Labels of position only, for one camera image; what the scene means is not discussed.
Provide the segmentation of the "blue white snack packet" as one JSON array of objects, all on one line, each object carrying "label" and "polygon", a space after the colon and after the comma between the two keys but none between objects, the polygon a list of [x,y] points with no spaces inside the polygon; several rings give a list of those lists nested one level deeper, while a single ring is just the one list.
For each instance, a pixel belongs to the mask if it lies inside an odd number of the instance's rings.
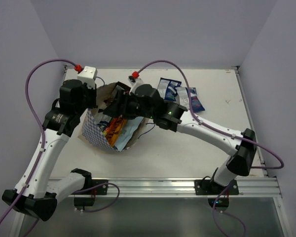
[{"label": "blue white snack packet", "polygon": [[180,87],[181,84],[182,82],[178,80],[160,78],[157,90],[165,101],[176,102],[176,97],[178,95],[177,88]]}]

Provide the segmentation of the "checkered blue paper bag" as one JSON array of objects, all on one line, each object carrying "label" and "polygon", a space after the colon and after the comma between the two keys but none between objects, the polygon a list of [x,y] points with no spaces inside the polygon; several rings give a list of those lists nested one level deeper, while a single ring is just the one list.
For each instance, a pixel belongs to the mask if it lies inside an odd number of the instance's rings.
[{"label": "checkered blue paper bag", "polygon": [[[107,99],[106,93],[108,92],[107,84],[100,86],[97,88],[97,108],[88,109],[82,124],[82,129],[79,133],[79,139],[84,141],[85,143],[89,143],[93,147],[106,152],[119,152],[115,146],[111,147],[107,142],[103,132],[104,129],[101,130],[97,123],[102,117],[103,110],[107,107],[108,103],[111,101]],[[149,124],[149,120],[147,118],[143,118],[139,127],[133,133],[132,138],[126,144],[126,147],[121,151],[125,151],[138,141],[139,137],[144,134],[144,129]]]}]

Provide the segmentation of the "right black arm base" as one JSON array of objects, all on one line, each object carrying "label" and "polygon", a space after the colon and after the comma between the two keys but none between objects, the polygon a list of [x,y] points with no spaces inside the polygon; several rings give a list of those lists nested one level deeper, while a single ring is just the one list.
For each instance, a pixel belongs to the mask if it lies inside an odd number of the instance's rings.
[{"label": "right black arm base", "polygon": [[215,209],[218,211],[226,211],[230,203],[229,198],[240,194],[237,181],[232,180],[227,190],[216,200],[217,196],[224,190],[224,187],[215,184],[209,176],[194,180],[194,189],[197,196],[213,196],[207,199],[208,204],[211,208],[215,206]]}]

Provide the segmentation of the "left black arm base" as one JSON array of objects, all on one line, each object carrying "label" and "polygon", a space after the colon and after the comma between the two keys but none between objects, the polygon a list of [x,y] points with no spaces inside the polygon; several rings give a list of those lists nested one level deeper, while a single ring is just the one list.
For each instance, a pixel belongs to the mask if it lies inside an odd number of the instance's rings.
[{"label": "left black arm base", "polygon": [[74,206],[77,209],[85,209],[92,207],[95,203],[96,195],[104,196],[107,194],[108,180],[106,179],[92,179],[91,183],[86,186],[88,191],[79,190],[74,192]]}]

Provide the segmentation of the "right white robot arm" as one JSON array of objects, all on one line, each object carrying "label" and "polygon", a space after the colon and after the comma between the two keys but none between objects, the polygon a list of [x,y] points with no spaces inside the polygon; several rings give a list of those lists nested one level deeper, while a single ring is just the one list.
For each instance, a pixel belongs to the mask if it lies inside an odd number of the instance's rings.
[{"label": "right white robot arm", "polygon": [[176,102],[165,101],[149,84],[134,85],[127,91],[118,89],[103,113],[112,118],[152,119],[161,129],[196,137],[224,151],[228,158],[214,171],[210,181],[216,194],[225,191],[237,176],[250,174],[257,150],[252,130],[229,130],[202,119]]}]

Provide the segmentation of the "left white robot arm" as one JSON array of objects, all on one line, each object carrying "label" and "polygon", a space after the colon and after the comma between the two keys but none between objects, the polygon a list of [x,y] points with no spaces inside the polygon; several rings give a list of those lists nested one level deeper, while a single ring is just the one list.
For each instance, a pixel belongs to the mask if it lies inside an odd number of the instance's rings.
[{"label": "left white robot arm", "polygon": [[49,186],[48,180],[55,163],[80,123],[87,109],[96,108],[96,84],[94,79],[70,79],[60,87],[60,97],[43,122],[43,136],[21,180],[14,189],[5,190],[2,200],[15,211],[47,221],[57,204],[79,191],[92,190],[91,173],[73,169],[68,176]]}]

